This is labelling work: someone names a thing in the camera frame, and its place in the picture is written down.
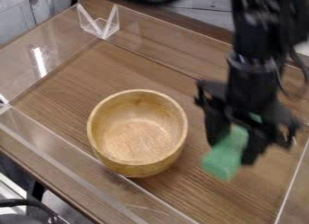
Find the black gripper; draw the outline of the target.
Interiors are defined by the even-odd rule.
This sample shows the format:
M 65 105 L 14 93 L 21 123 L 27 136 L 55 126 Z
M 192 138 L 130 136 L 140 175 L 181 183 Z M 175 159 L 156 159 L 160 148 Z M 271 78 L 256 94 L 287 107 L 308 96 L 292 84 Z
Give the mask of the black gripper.
M 267 148 L 291 148 L 302 121 L 279 100 L 286 61 L 229 59 L 229 80 L 200 79 L 195 102 L 204 110 L 208 143 L 215 146 L 231 132 L 231 124 L 249 130 L 241 164 L 255 165 Z

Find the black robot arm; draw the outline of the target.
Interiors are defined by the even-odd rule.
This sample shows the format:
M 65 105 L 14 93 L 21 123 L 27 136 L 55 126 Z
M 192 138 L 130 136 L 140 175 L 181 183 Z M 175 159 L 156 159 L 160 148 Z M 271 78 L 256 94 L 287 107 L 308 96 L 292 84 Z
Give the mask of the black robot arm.
M 309 69 L 295 46 L 309 38 L 307 0 L 231 0 L 235 23 L 229 81 L 197 81 L 208 143 L 252 165 L 271 145 L 287 149 L 303 123 L 279 93 L 302 98 Z

